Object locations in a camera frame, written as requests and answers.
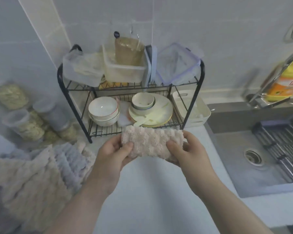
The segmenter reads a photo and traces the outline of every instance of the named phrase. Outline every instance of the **sink drying rack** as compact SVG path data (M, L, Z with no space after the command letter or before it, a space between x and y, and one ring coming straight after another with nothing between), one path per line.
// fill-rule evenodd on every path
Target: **sink drying rack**
M70 51L75 50L75 49L82 51L81 47L77 44L75 44ZM193 108L193 105L195 103L195 100L197 98L199 90L200 90L202 83L204 81L204 78L205 78L205 65L202 60L201 60L200 68L201 68L201 75L200 75L199 79L197 79L197 77L195 76L188 83L182 84L182 85L189 85L189 84L196 84L197 85L189 107L187 107L184 104L184 101L182 100L182 97L181 97L179 90L178 90L178 87L182 86L182 85L164 86L163 84L156 85L155 82L150 82L147 87L142 87L141 83L129 83L126 86L124 86L122 84L120 84L120 85L114 84L113 86L115 86L115 87L113 87L113 88L100 89L100 86L97 88L94 88L94 87L91 87L88 85L76 83L71 80L63 80L63 64L61 64L58 68L57 77L58 77L58 83L61 88L61 91L64 94L71 110L73 111L81 129L85 133L88 141L90 143L92 143L92 139L91 139L92 137L118 134L118 133L122 132L122 128L119 127L117 125L117 123L112 126L102 127L102 126L96 125L91 119L89 119L89 121L88 121L89 126L87 129L84 122L83 122L83 118L85 117L85 114L87 114L87 110L88 110L87 106L89 105L89 103L91 102L91 100L93 98L98 98L99 97L98 94L101 94L103 92L105 93L104 96L107 96L107 93L108 93L108 96L115 96L115 97L118 97L120 100L130 102L133 95L136 94L137 92L139 92L139 90L141 91L143 89L147 89L147 91L150 93L161 94L161 95L171 99L171 95L170 95L171 89L172 89L172 87L174 87L176 89L176 91L178 92L185 109L187 110L187 114L186 114L184 120L182 120L181 116L179 115L178 110L176 110L175 105L173 104L174 111L173 111L173 115L172 115L171 119L166 124L159 126L157 128L177 127L178 129L183 130L184 126L190 116L191 110ZM78 110L76 109L76 107L73 103L73 100L70 96L70 92L73 92L73 91L75 91L75 92L78 92L78 91L88 92L85 104L83 106L83 109L80 110L80 112L78 112ZM117 91L117 94L113 94L113 93L109 94L111 91Z
M285 179L293 182L293 125L290 121L258 122L253 133L263 147L279 163L287 175Z

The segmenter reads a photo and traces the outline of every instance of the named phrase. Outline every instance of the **rack shelf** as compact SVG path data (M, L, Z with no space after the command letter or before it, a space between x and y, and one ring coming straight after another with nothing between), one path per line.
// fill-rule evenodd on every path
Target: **rack shelf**
M78 49L79 51L82 51L81 47L78 46L77 44L75 44L71 51L74 50L74 49ZM85 116L85 112L87 111L87 107L90 103L90 100L91 98L97 98L97 92L103 92L103 91L106 91L106 92L111 92L113 90L139 90L139 89L155 89L154 91L148 91L150 93L157 93L157 94L161 94L167 98L170 99L170 93L171 93L171 89L172 87L175 87L176 91L178 92L182 102L183 102L183 105L185 107L185 109L187 110L187 114L184 118L184 120L181 119L179 113L178 113L178 110L176 110L175 108L175 105L173 104L173 107L174 107L174 111L173 111L173 115L171 117L171 119L165 123L164 125L162 126L159 126L157 128L166 128L166 127L175 127L176 129L181 129L183 130L187 120L188 120L188 117L191 113L191 110L193 108L193 105L195 103L195 100L197 98L197 95L199 93L199 90L202 86L202 83L204 81L204 77L205 77L205 65L204 65L204 62L201 60L201 76L199 79L197 79L197 77L194 77L191 81L189 81L188 83L185 83L185 84L182 84L182 85L189 85L189 84L196 84L196 90L195 90L195 93L194 93L194 96L192 98L192 101L189 105L189 107L187 107L183 100L182 100L182 97L178 91L178 88L179 86L182 86L182 85L177 85L177 86L174 86L174 85L169 85L169 86L164 86L163 84L161 85L156 85L155 82L151 82L148 84L148 87L142 87L141 86L141 83L128 83L128 85L112 85L113 87L112 88L102 88L102 89L99 89L99 87L91 87L91 86L88 86L88 85L83 85L83 84L72 84L72 81L68 81L68 83L65 85L64 81L63 81L63 64L61 64L58 68L58 72L57 72L57 77L58 77L58 83L59 83L59 86L68 102L68 104L70 105L79 125L81 126L83 132L85 133L88 141L90 143L92 143L92 137L98 137L98 136L103 136L103 135L111 135L111 134L118 134L118 133L121 133L122 132L122 128L118 126L117 123L115 123L114 125L112 126L108 126L108 127L101 127L101 126L98 126L96 125L91 119L88 120L88 128L85 127L82 119L84 118ZM76 110L76 107L74 106L74 103L70 97L70 94L69 92L70 91L87 91L88 94L87 94L87 98L86 98L86 102L85 102L85 105L82 109L82 113L79 114L78 111ZM127 93L127 94L115 94L115 95L110 95L109 96L115 96L115 97L118 97L120 100L122 101L128 101L130 102L131 98L133 97L135 93Z

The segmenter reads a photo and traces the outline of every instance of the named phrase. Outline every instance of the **chrome faucet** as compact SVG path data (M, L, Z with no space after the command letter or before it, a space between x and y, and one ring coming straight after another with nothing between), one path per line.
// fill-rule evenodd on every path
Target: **chrome faucet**
M273 74L270 75L267 82L264 83L264 85L260 88L260 90L258 90L257 93L247 95L246 99L248 100L248 103L254 107L271 108L281 103L287 102L290 97L275 102L268 102L264 98L271 86L277 81L277 79L281 76L284 70L286 70L292 62L293 54L290 55L282 65L279 65L274 70Z

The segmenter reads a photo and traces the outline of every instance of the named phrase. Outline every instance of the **sink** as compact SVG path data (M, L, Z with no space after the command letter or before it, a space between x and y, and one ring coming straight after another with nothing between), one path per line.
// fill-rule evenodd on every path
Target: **sink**
M238 195L292 192L293 99L268 109L246 102L208 107L205 127Z

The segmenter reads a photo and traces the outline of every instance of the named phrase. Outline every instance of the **drain strainer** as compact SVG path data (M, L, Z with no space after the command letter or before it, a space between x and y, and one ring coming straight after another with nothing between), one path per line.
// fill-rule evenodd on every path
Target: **drain strainer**
M245 149L244 152L244 157L246 158L246 160L255 166L262 166L264 165L264 161L261 158L260 154L255 151L254 149Z

